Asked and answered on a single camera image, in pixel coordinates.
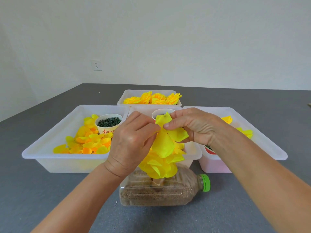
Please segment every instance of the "clear plastic bottle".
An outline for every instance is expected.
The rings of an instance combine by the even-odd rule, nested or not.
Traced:
[[[211,184],[206,174],[195,175],[187,166],[177,164],[175,176],[165,178],[162,186],[140,168],[120,184],[120,202],[124,206],[169,206],[189,203],[199,190],[209,191]]]

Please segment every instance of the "white plastic tray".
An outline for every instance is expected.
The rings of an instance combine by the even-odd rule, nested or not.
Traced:
[[[273,141],[261,133],[257,128],[251,125],[245,118],[243,118],[237,111],[230,107],[199,107],[199,106],[184,106],[183,109],[195,107],[202,111],[215,114],[219,117],[231,116],[233,121],[230,125],[235,128],[242,127],[243,130],[251,129],[253,131],[253,137],[251,138],[261,149],[269,154],[275,160],[286,160],[288,155],[280,147],[278,147]],[[226,165],[220,161],[218,155],[209,154],[203,145],[200,145],[203,156],[200,164],[205,172],[230,172]]]
[[[123,101],[126,98],[130,98],[132,96],[140,97],[143,93],[149,92],[149,91],[152,91],[152,94],[161,93],[161,94],[163,94],[165,96],[169,96],[172,93],[176,94],[176,91],[170,91],[170,90],[125,90],[123,92],[123,95],[119,99],[117,105],[126,105],[126,106],[130,106],[130,107],[136,107],[136,106],[155,106],[156,108],[161,109],[163,105],[123,104]],[[178,100],[178,103],[176,105],[169,105],[169,106],[181,107],[181,101]]]
[[[149,106],[136,106],[136,107],[131,107],[130,111],[128,113],[128,115],[130,115],[131,113],[133,113],[134,111],[138,111],[141,112],[142,114],[145,114],[147,116],[151,117],[151,114],[153,111],[157,110],[157,109],[171,109],[172,107],[168,106],[168,105],[149,105]],[[174,110],[181,110],[181,107],[175,107],[172,108]],[[200,145],[198,143],[195,142],[187,142],[185,143],[185,148],[183,149],[184,152],[186,152],[187,154],[183,155],[183,157],[185,158],[185,161],[181,161],[180,163],[185,164],[187,166],[190,166],[192,161],[195,159],[200,159],[202,157],[202,151],[200,149]]]
[[[118,105],[79,105],[70,114],[63,118],[52,129],[22,152],[25,159],[36,159],[49,172],[59,173],[89,173],[100,163],[103,163],[106,154],[54,154],[53,148],[65,144],[65,137],[76,135],[83,125],[83,119],[92,114],[98,116],[114,113],[122,116],[125,121],[130,108]]]

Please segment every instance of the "white wall socket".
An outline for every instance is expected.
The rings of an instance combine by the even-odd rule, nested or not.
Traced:
[[[100,61],[91,61],[93,70],[103,70]]]

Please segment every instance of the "dark gray tabletop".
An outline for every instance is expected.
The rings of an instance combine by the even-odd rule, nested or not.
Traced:
[[[86,176],[49,173],[22,151],[78,105],[116,105],[126,89],[175,90],[183,106],[234,108],[287,152],[282,165],[311,184],[311,91],[81,84],[0,122],[0,232],[30,232]],[[191,169],[202,173],[198,161]],[[208,176],[211,191],[185,206],[123,207],[116,190],[90,232],[274,232],[233,174]]]

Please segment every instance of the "pile of yellow flowers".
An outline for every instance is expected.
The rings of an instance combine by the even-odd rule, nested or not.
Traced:
[[[231,116],[227,116],[227,117],[223,117],[221,118],[223,121],[225,121],[228,124],[232,123],[232,118]],[[243,130],[241,127],[237,128],[240,132],[242,132],[245,136],[247,136],[248,138],[252,138],[253,136],[253,131],[252,130]]]
[[[153,105],[176,105],[179,98],[181,98],[180,93],[172,93],[168,97],[161,93],[155,93],[152,95],[152,91],[145,92],[141,97],[133,96],[124,100],[123,104],[153,104]]]
[[[59,145],[53,149],[56,154],[105,154],[110,150],[113,134],[98,134],[95,120],[96,114],[84,119],[75,137],[66,136],[66,144]]]
[[[155,123],[161,127],[160,132],[157,134],[148,155],[139,164],[142,171],[151,178],[159,179],[174,176],[177,173],[176,163],[184,160],[182,156],[186,154],[182,151],[184,144],[177,142],[184,140],[189,135],[183,128],[172,131],[165,130],[163,125],[170,121],[172,118],[169,113],[158,115],[155,118]]]

